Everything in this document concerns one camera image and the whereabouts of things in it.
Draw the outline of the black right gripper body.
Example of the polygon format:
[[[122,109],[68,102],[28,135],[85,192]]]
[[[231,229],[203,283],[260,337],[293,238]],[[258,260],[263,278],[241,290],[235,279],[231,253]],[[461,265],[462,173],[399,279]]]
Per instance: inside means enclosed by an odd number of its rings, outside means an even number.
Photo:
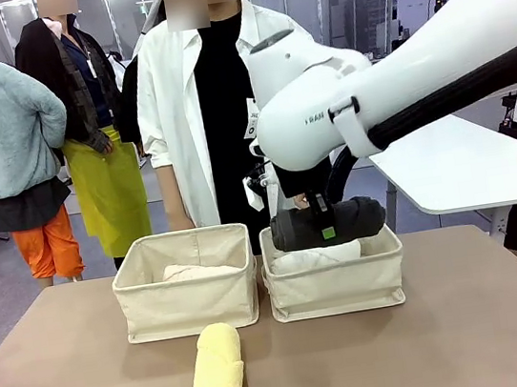
[[[314,168],[306,171],[289,171],[276,167],[279,187],[287,198],[296,197],[310,192],[323,193],[327,187],[331,174],[332,164],[329,157],[325,157]]]

